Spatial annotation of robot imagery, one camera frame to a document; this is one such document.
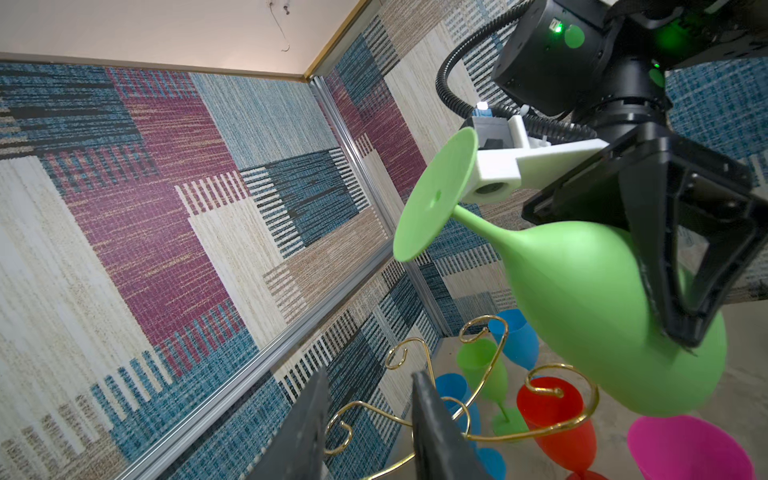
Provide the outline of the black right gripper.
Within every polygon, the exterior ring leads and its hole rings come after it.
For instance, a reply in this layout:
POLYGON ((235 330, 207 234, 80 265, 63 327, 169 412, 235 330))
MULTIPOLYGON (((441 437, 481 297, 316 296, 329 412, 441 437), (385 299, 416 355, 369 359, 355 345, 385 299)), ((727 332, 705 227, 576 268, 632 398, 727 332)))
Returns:
POLYGON ((731 287, 767 243, 767 202, 748 167, 644 123, 547 184, 523 206, 543 225, 630 231, 654 314, 685 348, 704 340, 731 287))

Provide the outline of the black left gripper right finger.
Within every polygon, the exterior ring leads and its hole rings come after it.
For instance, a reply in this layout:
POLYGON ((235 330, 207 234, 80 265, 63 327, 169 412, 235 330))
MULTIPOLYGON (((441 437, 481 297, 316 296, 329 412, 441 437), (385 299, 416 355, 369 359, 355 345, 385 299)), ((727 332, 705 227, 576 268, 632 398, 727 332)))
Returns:
POLYGON ((416 478, 491 479, 425 371, 412 375, 412 393, 416 478))

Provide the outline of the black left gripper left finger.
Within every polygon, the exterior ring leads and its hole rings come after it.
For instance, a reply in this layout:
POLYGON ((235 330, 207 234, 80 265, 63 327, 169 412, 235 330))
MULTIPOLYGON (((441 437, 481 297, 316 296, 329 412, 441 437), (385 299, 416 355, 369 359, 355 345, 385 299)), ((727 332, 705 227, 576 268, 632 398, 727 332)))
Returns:
POLYGON ((246 478, 320 479, 328 409, 328 376, 321 367, 305 385, 270 446, 246 478))

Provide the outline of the blue wine glass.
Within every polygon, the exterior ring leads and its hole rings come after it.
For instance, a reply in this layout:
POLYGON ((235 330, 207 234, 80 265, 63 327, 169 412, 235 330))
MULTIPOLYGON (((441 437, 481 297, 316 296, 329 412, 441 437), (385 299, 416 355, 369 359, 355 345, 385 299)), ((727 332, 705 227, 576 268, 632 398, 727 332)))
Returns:
POLYGON ((508 336, 503 353, 514 364, 530 371, 538 361, 539 339, 519 309, 509 309, 497 314, 499 319, 488 321, 488 328, 497 344, 501 342, 507 325, 508 336))
MULTIPOLYGON (((444 374, 436 378, 437 392, 441 397, 450 397, 466 404, 470 398, 471 391, 467 381, 463 376, 456 373, 444 374)), ((444 405, 451 415, 460 410, 460 405, 452 400, 445 400, 444 405)), ((473 435, 482 434, 482 423, 480 419, 479 407, 475 404, 468 407, 469 415, 462 414, 455 423, 461 431, 467 427, 467 419, 470 419, 470 433, 473 435)), ((506 463, 502 455, 493 448, 480 448, 477 442, 470 441, 470 446, 475 451, 476 456, 481 462, 485 471, 493 479, 505 479, 507 473, 506 463)))

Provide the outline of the green wine glass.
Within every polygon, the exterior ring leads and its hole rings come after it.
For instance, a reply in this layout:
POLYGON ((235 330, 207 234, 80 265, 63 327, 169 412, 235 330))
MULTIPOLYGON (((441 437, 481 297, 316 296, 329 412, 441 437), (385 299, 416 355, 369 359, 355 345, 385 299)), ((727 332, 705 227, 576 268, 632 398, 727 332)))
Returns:
POLYGON ((464 128, 436 154, 400 216, 396 260, 415 259, 456 220, 501 257, 517 305, 539 337, 616 401, 651 417, 701 408, 726 367, 723 318, 716 316, 703 343, 687 350, 662 332, 626 231, 585 221, 511 231, 464 208, 478 153, 476 131, 464 128))
POLYGON ((492 340, 482 338, 460 347, 457 364, 472 392, 480 387, 486 371, 491 368, 478 396, 493 403, 500 410, 500 413, 492 420, 494 435, 505 436, 525 433, 528 431, 528 426, 519 410, 515 406, 507 405, 508 373, 503 358, 496 359, 495 363, 492 362, 496 352, 497 344, 492 340))

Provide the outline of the pink wine glass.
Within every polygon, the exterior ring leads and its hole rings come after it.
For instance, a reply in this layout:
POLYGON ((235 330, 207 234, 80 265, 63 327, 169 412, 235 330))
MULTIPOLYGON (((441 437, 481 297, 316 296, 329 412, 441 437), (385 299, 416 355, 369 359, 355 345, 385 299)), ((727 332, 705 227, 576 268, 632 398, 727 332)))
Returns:
POLYGON ((641 417, 629 428, 627 446, 646 479, 755 479, 744 448, 724 430, 682 415, 641 417))

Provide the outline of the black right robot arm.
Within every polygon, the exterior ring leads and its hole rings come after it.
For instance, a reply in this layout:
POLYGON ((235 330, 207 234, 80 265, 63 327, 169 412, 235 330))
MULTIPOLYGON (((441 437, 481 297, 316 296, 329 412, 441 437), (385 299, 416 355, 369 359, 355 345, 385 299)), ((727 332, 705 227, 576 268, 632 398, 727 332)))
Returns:
POLYGON ((739 1, 535 1, 492 72, 515 102, 605 147, 546 181, 523 208, 536 225, 626 230, 664 334, 699 346, 731 286, 767 241, 749 169, 671 130, 665 74, 767 52, 765 6, 739 1))

